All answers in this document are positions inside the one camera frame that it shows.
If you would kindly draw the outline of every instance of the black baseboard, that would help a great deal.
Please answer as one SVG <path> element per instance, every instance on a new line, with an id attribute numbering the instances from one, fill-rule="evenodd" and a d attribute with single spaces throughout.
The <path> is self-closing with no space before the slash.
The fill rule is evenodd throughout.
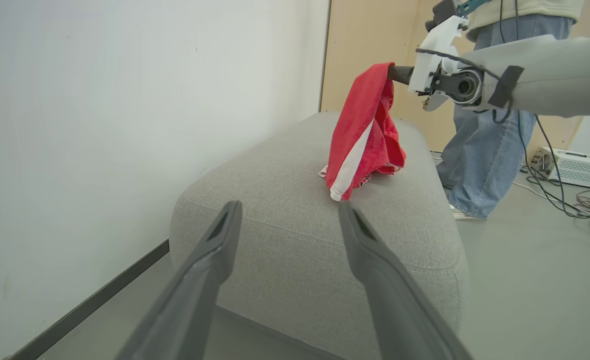
<path id="1" fill-rule="evenodd" d="M 166 239 L 75 309 L 71 310 L 66 316 L 42 332 L 41 335 L 17 351 L 16 354 L 8 357 L 7 360 L 36 360 L 39 358 L 46 350 L 50 349 L 56 342 L 59 342 L 66 334 L 80 325 L 84 319 L 99 309 L 100 306 L 104 305 L 110 298 L 120 292 L 121 289 L 124 289 L 131 281 L 142 275 L 146 269 L 155 264 L 155 262 L 160 260 L 168 252 L 169 240 Z"/>

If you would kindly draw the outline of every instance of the white electronic device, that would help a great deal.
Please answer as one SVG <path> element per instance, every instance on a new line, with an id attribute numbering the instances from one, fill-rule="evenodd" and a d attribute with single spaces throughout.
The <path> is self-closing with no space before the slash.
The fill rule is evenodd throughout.
<path id="1" fill-rule="evenodd" d="M 579 185 L 590 188 L 590 154 L 577 151 L 542 146 L 530 162 L 530 167 L 539 171 L 549 180 L 558 179 L 558 171 L 555 169 L 552 155 L 559 168 L 559 176 L 562 183 Z"/>

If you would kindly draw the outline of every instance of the electrical wire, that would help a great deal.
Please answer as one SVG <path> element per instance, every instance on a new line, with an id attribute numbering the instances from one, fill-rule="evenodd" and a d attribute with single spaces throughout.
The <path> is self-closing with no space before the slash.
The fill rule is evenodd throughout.
<path id="1" fill-rule="evenodd" d="M 501 36 L 501 43 L 506 44 L 504 39 L 504 32 L 502 31 L 502 14 L 504 13 L 504 0 L 499 0 L 499 35 Z"/>
<path id="2" fill-rule="evenodd" d="M 514 0 L 515 3 L 515 32 L 516 32 L 516 39 L 519 40 L 519 14 L 518 14 L 518 9 L 517 9 L 517 0 Z M 502 32 L 502 11 L 503 11 L 503 7 L 504 7 L 504 2 L 503 0 L 500 0 L 500 23 L 499 23 L 499 30 L 500 30 L 500 36 L 501 36 L 501 41 L 503 41 L 503 43 L 506 43 L 505 41 L 505 37 L 504 34 Z M 440 51 L 436 51 L 436 50 L 429 50 L 426 48 L 416 48 L 415 51 L 417 53 L 425 53 L 425 54 L 430 54 L 430 55 L 437 55 L 439 57 L 444 57 L 447 59 L 451 59 L 457 62 L 461 62 L 462 64 L 465 64 L 467 66 L 471 66 L 473 69 L 476 69 L 478 71 L 481 71 L 483 73 L 488 74 L 489 76 L 491 76 L 492 78 L 497 80 L 497 87 L 503 87 L 504 84 L 501 80 L 501 78 L 494 73 L 493 71 L 485 68 L 485 66 L 482 66 L 481 64 L 477 64 L 474 63 L 471 60 L 468 59 L 464 59 L 462 57 L 459 56 L 455 56 L 452 54 L 448 54 L 445 52 L 440 52 Z M 511 114 L 512 111 L 512 107 L 513 107 L 513 97 L 510 96 L 511 94 L 509 94 L 509 98 L 508 98 L 508 106 L 506 109 L 506 114 L 505 116 L 500 120 L 500 121 L 496 121 L 496 110 L 493 110 L 493 121 L 496 124 L 501 124 L 503 122 L 505 122 L 508 117 Z M 548 148 L 551 149 L 551 151 L 553 151 L 553 146 L 551 145 L 551 141 L 549 141 L 549 137 L 546 134 L 546 132 L 544 131 L 544 126 L 542 126 L 542 123 L 540 121 L 540 117 L 537 116 L 537 114 L 535 115 L 535 120 L 537 121 L 537 125 L 539 126 L 539 129 L 541 130 L 542 134 L 544 135 L 544 139 L 546 141 L 546 144 L 548 145 Z M 517 132 L 519 134 L 519 140 L 521 141 L 521 146 L 524 150 L 524 160 L 525 160 L 525 164 L 528 164 L 528 156 L 526 154 L 526 142 L 524 141 L 524 136 L 522 135 L 522 116 L 521 116 L 521 112 L 519 110 L 517 110 Z M 553 161 L 553 165 L 554 165 L 554 169 L 558 169 L 558 161 L 555 158 L 554 155 L 552 155 L 550 157 L 550 159 Z M 565 192 L 564 192 L 564 186 L 562 185 L 562 178 L 560 176 L 560 172 L 559 171 L 555 171 L 557 173 L 557 180 L 551 180 L 549 178 L 546 178 L 544 175 L 542 175 L 540 173 L 540 171 L 538 170 L 537 172 L 533 172 L 533 169 L 530 166 L 526 166 L 526 168 L 528 168 L 528 171 L 530 173 L 530 177 L 527 177 L 526 179 L 531 182 L 531 183 L 535 183 L 537 185 L 539 185 L 539 188 L 541 189 L 541 191 L 543 192 L 543 194 L 539 194 L 537 191 L 535 191 L 532 187 L 530 186 L 526 186 L 523 184 L 518 184 L 516 182 L 513 182 L 513 184 L 519 186 L 519 187 L 523 187 L 528 189 L 529 191 L 533 192 L 534 194 L 536 194 L 537 196 L 539 196 L 540 198 L 545 198 L 546 200 L 548 200 L 549 203 L 551 203 L 551 205 L 553 205 L 553 207 L 555 207 L 555 209 L 560 210 L 561 212 L 563 212 L 566 216 L 568 217 L 572 217 L 575 219 L 590 219 L 590 198 L 587 198 L 585 196 L 579 196 L 580 194 L 585 193 L 585 191 L 583 191 L 582 193 L 578 194 L 577 196 L 577 201 L 578 201 L 578 205 L 573 205 L 571 203 L 567 203 L 566 201 L 566 196 L 565 196 Z M 555 186 L 558 186 L 560 188 L 560 192 L 561 192 L 561 198 L 558 198 L 557 196 L 549 193 L 548 191 L 546 191 L 546 189 L 544 189 L 544 185 L 542 185 L 542 183 L 540 182 L 540 180 L 543 180 L 547 183 L 551 183 Z M 569 212 L 567 210 L 567 207 L 572 208 L 574 210 L 577 211 L 577 214 L 573 214 L 571 212 Z"/>

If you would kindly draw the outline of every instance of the white stripe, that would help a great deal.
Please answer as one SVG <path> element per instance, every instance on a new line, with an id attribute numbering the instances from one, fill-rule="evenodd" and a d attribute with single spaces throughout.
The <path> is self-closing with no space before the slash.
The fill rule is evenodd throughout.
<path id="1" fill-rule="evenodd" d="M 321 176 L 322 178 L 326 178 L 327 177 L 327 170 L 329 170 L 329 166 L 324 166 L 324 168 L 322 169 L 322 171 L 318 172 L 317 175 Z"/>
<path id="2" fill-rule="evenodd" d="M 362 155 L 364 155 L 364 149 L 366 148 L 366 142 L 371 134 L 371 128 L 373 127 L 373 121 L 371 120 L 366 130 L 359 135 L 359 139 L 353 144 L 352 148 L 346 155 L 346 158 L 341 163 L 339 171 L 333 185 L 330 188 L 331 199 L 335 201 L 342 200 L 343 194 L 350 189 L 353 185 L 353 178 L 357 172 L 357 168 L 360 166 L 362 161 Z"/>

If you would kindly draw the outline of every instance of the black cable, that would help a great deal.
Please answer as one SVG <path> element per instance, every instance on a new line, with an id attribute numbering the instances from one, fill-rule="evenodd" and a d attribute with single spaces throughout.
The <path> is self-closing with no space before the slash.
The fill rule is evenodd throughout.
<path id="1" fill-rule="evenodd" d="M 547 183 L 549 183 L 549 184 L 553 184 L 553 185 L 555 185 L 556 187 L 559 187 L 559 186 L 561 186 L 561 185 L 559 185 L 559 183 L 557 182 L 557 180 L 551 180 L 551 179 L 549 179 L 549 178 L 539 178 L 539 177 L 537 176 L 538 174 L 539 174 L 539 171 L 535 173 L 535 177 L 533 177 L 533 176 L 528 176 L 528 177 L 526 178 L 526 180 L 527 180 L 529 183 L 531 183 L 531 184 L 538 184 L 537 180 L 540 180 L 540 181 L 547 182 Z M 558 202 L 561 202 L 560 198 L 558 198 L 558 197 L 557 197 L 557 196 L 555 196 L 554 194 L 551 194 L 550 192 L 546 191 L 546 189 L 543 189 L 542 187 L 540 187 L 540 189 L 542 190 L 542 192 L 544 192 L 544 195 L 545 195 L 544 197 L 545 197 L 545 198 L 548 196 L 548 197 L 550 197 L 550 198 L 553 198 L 553 199 L 555 199 L 555 200 L 556 200 L 556 201 L 558 201 Z M 578 209 L 579 209 L 579 207 L 585 207 L 585 208 L 587 208 L 588 210 L 590 210 L 590 197 L 587 197 L 587 196 L 581 196 L 581 194 L 584 194 L 584 193 L 586 193 L 586 192 L 589 192 L 589 191 L 590 191 L 590 190 L 586 190 L 586 191 L 582 191 L 582 192 L 580 192 L 580 193 L 578 193 L 578 194 L 577 194 L 577 196 L 576 196 L 577 204 L 573 205 L 572 203 L 568 203 L 568 202 L 567 202 L 567 203 L 565 203 L 565 204 L 566 204 L 568 207 L 572 207 L 572 208 L 574 208 L 574 209 L 576 209 L 576 210 L 578 210 Z M 578 214 L 578 215 L 573 215 L 573 217 L 575 217 L 575 218 L 577 218 L 577 219 L 590 219 L 590 215 L 579 215 L 579 214 Z"/>
<path id="2" fill-rule="evenodd" d="M 556 187 L 560 186 L 560 182 L 555 180 L 555 178 L 547 178 L 547 176 L 548 175 L 542 174 L 541 170 L 535 171 L 535 178 L 537 178 L 537 180 L 539 180 L 540 182 L 547 182 L 549 184 L 555 185 Z M 531 184 L 537 184 L 537 181 L 535 181 L 535 178 L 533 178 L 533 176 L 528 176 L 526 178 L 526 181 Z"/>
<path id="3" fill-rule="evenodd" d="M 502 31 L 502 13 L 504 12 L 504 0 L 499 0 L 499 35 L 501 36 L 501 43 L 506 44 L 504 39 L 504 32 Z"/>
<path id="4" fill-rule="evenodd" d="M 503 85 L 501 85 L 500 82 L 497 82 L 497 86 L 500 87 Z M 511 116 L 512 109 L 513 109 L 513 96 L 509 96 L 508 107 L 506 107 L 506 113 L 503 115 L 501 120 L 497 121 L 497 110 L 493 110 L 493 123 L 496 123 L 497 125 L 501 125 L 501 124 L 505 123 L 505 121 L 508 120 L 508 117 Z"/>
<path id="5" fill-rule="evenodd" d="M 517 0 L 515 0 L 515 37 L 520 39 L 520 16 L 517 14 Z"/>
<path id="6" fill-rule="evenodd" d="M 553 146 L 551 146 L 551 141 L 549 141 L 549 137 L 546 135 L 546 132 L 544 132 L 544 128 L 542 127 L 542 123 L 540 122 L 540 117 L 535 115 L 535 119 L 537 120 L 537 124 L 539 125 L 539 129 L 542 130 L 542 134 L 544 135 L 544 139 L 546 140 L 546 144 L 548 145 L 548 147 L 551 149 L 551 151 L 553 151 Z M 519 140 L 521 141 L 521 146 L 524 150 L 524 161 L 526 164 L 528 164 L 528 156 L 526 155 L 526 142 L 524 141 L 524 137 L 522 136 L 522 117 L 520 112 L 517 112 L 517 132 L 519 133 Z M 558 164 L 557 164 L 557 160 L 555 159 L 555 156 L 551 156 L 551 158 L 553 159 L 553 163 L 555 165 L 555 169 L 558 168 Z M 542 185 L 542 183 L 540 182 L 540 178 L 537 176 L 537 173 L 533 172 L 533 169 L 530 166 L 527 166 L 528 171 L 531 175 L 530 179 L 535 180 L 535 182 L 532 182 L 529 180 L 529 182 L 531 183 L 536 183 L 537 185 L 539 185 L 539 188 L 541 189 L 541 191 L 544 193 L 544 196 L 546 198 L 546 200 L 548 200 L 549 203 L 551 203 L 551 205 L 553 205 L 553 207 L 555 207 L 555 209 L 560 210 L 561 212 L 563 212 L 566 216 L 571 217 L 571 218 L 576 218 L 576 219 L 590 219 L 590 215 L 583 215 L 583 214 L 572 214 L 571 212 L 569 212 L 567 210 L 567 205 L 569 207 L 575 208 L 574 205 L 572 205 L 571 203 L 567 203 L 566 199 L 565 199 L 565 192 L 564 192 L 564 186 L 562 185 L 561 182 L 561 176 L 560 176 L 560 172 L 557 171 L 557 182 L 558 182 L 558 186 L 560 187 L 560 191 L 562 193 L 561 198 L 558 198 L 557 196 L 549 193 L 548 191 L 546 191 L 546 189 L 544 189 L 544 185 Z M 551 198 L 555 199 L 556 201 L 560 202 L 562 207 L 560 208 L 557 203 L 555 203 L 553 200 L 551 200 Z"/>
<path id="7" fill-rule="evenodd" d="M 488 75 L 490 75 L 494 79 L 496 79 L 498 82 L 500 81 L 500 77 L 496 73 L 494 73 L 493 71 L 485 68 L 483 65 L 476 64 L 476 63 L 474 63 L 471 60 L 464 59 L 463 57 L 459 57 L 459 56 L 447 54 L 446 52 L 429 50 L 428 48 L 416 48 L 415 49 L 415 52 L 416 53 L 422 53 L 422 54 L 437 55 L 438 57 L 448 58 L 448 59 L 451 59 L 451 60 L 455 60 L 456 62 L 460 62 L 462 64 L 466 64 L 467 66 L 473 67 L 476 70 L 479 70 L 479 71 L 482 71 L 484 73 L 487 73 Z"/>

